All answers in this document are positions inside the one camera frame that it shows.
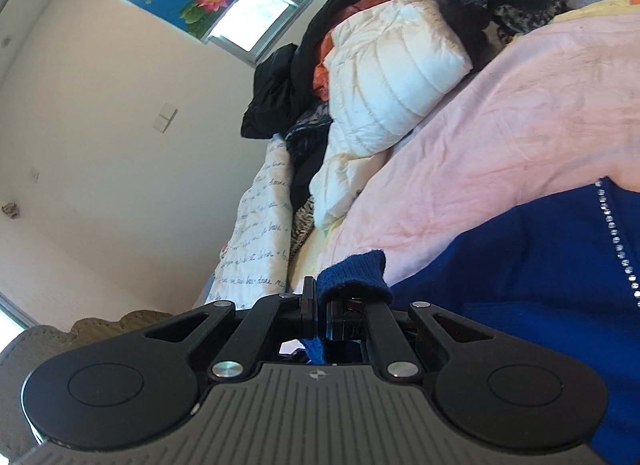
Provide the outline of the blue knit sweater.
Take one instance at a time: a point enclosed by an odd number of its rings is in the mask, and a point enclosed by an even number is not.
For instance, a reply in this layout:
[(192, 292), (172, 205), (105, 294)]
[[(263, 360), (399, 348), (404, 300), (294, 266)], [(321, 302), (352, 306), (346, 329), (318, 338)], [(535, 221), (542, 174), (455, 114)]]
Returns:
[(639, 195), (603, 177), (516, 206), (456, 237), (429, 265), (388, 286), (382, 251), (318, 275), (320, 305), (349, 289), (397, 310), (426, 301), (569, 355), (608, 387), (594, 451), (639, 460)]

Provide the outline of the white script-print quilt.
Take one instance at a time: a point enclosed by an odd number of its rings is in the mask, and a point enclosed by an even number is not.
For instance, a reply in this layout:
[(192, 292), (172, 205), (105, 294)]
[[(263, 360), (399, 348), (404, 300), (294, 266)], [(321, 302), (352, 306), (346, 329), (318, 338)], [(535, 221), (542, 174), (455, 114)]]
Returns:
[(267, 145), (262, 167), (239, 201), (229, 242), (220, 253), (206, 303), (228, 300), (239, 309), (286, 291), (292, 239), (293, 164), (282, 136)]

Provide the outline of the black garment by window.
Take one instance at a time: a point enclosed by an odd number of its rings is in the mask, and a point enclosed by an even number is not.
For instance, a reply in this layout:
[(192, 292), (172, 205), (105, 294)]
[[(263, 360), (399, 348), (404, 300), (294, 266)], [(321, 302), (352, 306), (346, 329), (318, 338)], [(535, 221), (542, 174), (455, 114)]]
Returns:
[(243, 138), (284, 136), (314, 103), (312, 81), (320, 44), (337, 24), (338, 14), (360, 1), (328, 0), (310, 21), (299, 46), (280, 47), (255, 68), (253, 99), (242, 118)]

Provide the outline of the white puffer jacket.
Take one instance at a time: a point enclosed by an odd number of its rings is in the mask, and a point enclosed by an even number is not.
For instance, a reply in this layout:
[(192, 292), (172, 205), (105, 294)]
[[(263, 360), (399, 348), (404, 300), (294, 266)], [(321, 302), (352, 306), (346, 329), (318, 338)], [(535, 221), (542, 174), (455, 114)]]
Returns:
[(436, 0), (390, 0), (337, 25), (323, 61), (332, 118), (311, 179), (314, 224), (331, 228), (400, 142), (462, 79), (472, 62)]

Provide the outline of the pink bed sheet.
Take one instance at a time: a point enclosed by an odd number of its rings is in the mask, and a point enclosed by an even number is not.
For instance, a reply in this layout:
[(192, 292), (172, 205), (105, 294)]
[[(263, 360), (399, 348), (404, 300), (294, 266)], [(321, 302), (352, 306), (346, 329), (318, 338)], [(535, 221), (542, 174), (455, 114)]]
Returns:
[(372, 249), (397, 283), (459, 234), (609, 177), (639, 186), (639, 17), (590, 15), (510, 44), (367, 183), (316, 267)]

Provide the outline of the orange garment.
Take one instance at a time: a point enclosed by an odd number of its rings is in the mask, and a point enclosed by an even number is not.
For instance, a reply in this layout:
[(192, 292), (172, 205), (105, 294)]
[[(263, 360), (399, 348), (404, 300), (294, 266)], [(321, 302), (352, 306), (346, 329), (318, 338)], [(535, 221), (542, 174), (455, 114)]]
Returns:
[(314, 78), (312, 78), (312, 91), (314, 92), (314, 95), (318, 96), (318, 98), (323, 102), (329, 101), (329, 72), (326, 66), (324, 66), (324, 59), (334, 48), (332, 40), (333, 29), (338, 24), (341, 24), (341, 22), (346, 21), (349, 17), (387, 1), (390, 0), (357, 0), (353, 3), (349, 3), (344, 7), (344, 9), (338, 10), (331, 17), (329, 30), (324, 35), (317, 48), (318, 63), (314, 68)]

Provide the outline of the leopard print garment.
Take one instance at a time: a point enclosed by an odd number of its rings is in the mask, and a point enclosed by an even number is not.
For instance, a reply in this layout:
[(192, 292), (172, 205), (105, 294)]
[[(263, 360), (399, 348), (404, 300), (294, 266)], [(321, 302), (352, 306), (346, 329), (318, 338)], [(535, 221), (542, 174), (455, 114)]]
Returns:
[(509, 42), (549, 24), (567, 12), (567, 0), (484, 0), (501, 39)]

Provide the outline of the white wall switch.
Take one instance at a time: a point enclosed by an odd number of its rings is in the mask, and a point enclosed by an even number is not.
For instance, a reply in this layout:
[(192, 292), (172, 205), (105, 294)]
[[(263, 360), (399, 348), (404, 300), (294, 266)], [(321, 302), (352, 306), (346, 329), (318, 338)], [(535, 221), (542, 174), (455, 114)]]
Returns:
[(177, 112), (177, 107), (165, 103), (153, 121), (153, 128), (160, 133), (165, 133)]

